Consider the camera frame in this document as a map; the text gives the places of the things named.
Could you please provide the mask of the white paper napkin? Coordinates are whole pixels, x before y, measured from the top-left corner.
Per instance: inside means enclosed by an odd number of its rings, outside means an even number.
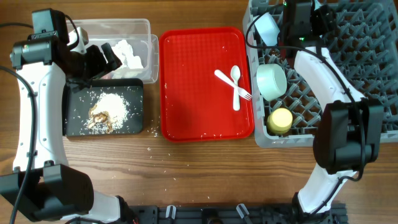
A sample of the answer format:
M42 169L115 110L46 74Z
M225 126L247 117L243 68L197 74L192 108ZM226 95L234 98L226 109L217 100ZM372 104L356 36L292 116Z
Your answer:
M111 48L122 62L122 65L113 72L112 79L136 77L139 74L137 69L143 69L143 65L140 56L134 55L133 48L127 40L121 40Z

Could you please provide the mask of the food scraps with rice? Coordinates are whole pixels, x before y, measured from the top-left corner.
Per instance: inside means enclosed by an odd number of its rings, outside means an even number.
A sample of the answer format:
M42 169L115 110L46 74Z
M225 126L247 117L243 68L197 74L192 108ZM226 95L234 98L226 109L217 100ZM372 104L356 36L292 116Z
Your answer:
M116 93L102 93L89 109L85 123L89 134L112 134L127 121L129 102Z

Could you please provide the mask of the light blue small bowl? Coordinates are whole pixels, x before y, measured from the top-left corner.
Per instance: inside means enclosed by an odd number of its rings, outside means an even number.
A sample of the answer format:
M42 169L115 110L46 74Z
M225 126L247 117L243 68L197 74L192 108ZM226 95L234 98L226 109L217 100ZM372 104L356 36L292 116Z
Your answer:
M257 19L257 21L254 23L254 26L263 42L267 46L276 46L278 43L277 38L280 33L280 29L271 14L267 12L261 16L254 17L254 19Z

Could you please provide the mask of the green bowl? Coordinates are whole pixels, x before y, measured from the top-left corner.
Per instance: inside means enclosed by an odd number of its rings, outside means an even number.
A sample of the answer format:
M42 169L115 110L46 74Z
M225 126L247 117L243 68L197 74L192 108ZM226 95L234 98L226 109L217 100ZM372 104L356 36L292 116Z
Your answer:
M278 64L260 65L256 80L260 94L267 101L275 100L287 91L285 72Z

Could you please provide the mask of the white plastic fork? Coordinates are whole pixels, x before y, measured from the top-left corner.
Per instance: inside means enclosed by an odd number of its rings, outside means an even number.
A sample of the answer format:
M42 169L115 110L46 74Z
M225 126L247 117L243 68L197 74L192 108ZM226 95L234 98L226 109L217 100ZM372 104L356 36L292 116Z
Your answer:
M220 80L224 81L231 87L233 87L235 90L238 91L238 95L245 100L251 100L252 95L248 93L244 88L238 87L232 80L230 80L221 70L215 70L214 74L216 77L218 77Z

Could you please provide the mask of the yellow plastic cup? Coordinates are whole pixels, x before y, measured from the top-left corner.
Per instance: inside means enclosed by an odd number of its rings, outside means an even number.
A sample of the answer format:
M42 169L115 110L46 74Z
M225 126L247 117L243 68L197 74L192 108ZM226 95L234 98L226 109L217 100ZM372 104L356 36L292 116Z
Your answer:
M292 127L293 115L285 108L273 111L267 119L267 128L274 134L285 134Z

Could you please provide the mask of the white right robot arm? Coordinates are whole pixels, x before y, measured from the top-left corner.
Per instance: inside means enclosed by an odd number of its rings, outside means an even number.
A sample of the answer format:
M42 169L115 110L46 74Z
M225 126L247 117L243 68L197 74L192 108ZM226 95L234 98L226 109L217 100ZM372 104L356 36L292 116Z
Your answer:
M343 184L362 179L364 168L379 153L382 103L368 99L344 77L331 59L322 36L336 30L336 13L315 1L284 1L283 22L275 43L256 49L278 49L310 86L322 108L313 139L316 166L294 195L298 220L326 215Z

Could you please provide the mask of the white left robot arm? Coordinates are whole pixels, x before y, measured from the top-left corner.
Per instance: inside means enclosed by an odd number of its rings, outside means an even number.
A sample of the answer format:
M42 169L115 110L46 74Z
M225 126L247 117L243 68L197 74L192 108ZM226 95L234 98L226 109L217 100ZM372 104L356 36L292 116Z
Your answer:
M95 191L85 173L68 164L63 145L63 93L66 82L89 85L121 66L109 44L88 46L72 19L61 11L32 13L33 33L11 53L20 93L19 145L11 174L1 177L1 195L32 222L138 223L120 196Z

